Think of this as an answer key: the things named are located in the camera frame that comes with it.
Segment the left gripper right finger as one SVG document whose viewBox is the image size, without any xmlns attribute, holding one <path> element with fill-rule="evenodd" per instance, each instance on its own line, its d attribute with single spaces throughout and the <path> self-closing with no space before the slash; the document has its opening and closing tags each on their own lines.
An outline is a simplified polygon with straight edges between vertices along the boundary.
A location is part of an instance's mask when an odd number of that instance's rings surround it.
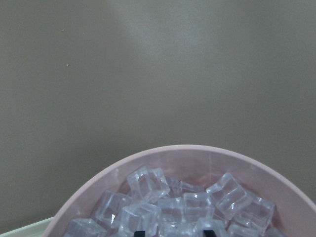
<svg viewBox="0 0 316 237">
<path fill-rule="evenodd" d="M 215 237 L 215 232 L 213 230 L 203 230 L 204 237 Z"/>
</svg>

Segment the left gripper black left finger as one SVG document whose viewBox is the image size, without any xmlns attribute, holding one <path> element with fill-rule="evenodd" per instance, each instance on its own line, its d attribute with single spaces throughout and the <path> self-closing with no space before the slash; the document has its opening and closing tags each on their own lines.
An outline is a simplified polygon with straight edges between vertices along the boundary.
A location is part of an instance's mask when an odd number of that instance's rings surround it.
<svg viewBox="0 0 316 237">
<path fill-rule="evenodd" d="M 134 237 L 145 237 L 146 232 L 145 231 L 135 231 L 134 232 Z"/>
</svg>

